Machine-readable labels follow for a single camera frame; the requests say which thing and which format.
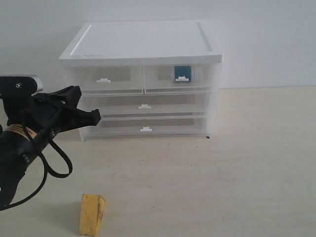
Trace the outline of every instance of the beige tabletop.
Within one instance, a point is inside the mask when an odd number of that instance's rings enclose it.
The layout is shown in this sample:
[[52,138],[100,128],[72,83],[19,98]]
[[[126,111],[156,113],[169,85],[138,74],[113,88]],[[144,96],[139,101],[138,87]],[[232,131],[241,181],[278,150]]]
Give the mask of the beige tabletop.
[[[0,236],[77,236],[82,194],[106,199],[101,237],[316,236],[316,87],[221,90],[211,139],[56,140],[73,174],[1,212]],[[38,159],[15,200],[41,176]]]

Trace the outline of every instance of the white background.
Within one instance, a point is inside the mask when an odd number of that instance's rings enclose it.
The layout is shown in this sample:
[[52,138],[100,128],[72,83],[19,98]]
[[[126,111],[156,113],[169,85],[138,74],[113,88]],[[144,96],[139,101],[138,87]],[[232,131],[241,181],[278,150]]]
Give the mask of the white background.
[[58,57],[85,22],[208,19],[222,88],[316,85],[315,0],[0,0],[0,74],[65,86]]

